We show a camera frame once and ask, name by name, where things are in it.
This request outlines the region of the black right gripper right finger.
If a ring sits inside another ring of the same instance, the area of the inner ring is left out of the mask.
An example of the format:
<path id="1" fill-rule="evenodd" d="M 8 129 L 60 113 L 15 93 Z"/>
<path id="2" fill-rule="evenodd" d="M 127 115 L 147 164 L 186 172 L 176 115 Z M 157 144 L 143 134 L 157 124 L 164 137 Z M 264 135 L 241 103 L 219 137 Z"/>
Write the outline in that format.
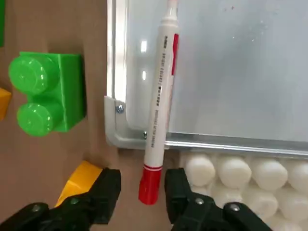
<path id="1" fill-rule="evenodd" d="M 173 231 L 270 231 L 247 205 L 218 207 L 212 197 L 191 190 L 183 168 L 165 174 L 166 208 Z"/>

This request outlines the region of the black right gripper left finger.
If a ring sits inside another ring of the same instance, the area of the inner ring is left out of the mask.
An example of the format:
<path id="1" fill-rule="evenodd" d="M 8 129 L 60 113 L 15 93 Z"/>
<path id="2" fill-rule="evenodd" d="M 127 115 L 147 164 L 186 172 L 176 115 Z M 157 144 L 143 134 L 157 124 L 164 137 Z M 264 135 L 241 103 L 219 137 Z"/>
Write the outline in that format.
<path id="1" fill-rule="evenodd" d="M 0 225 L 2 231 L 88 231 L 107 225 L 121 192 L 121 173 L 104 169 L 88 192 L 72 195 L 59 206 L 28 204 Z"/>

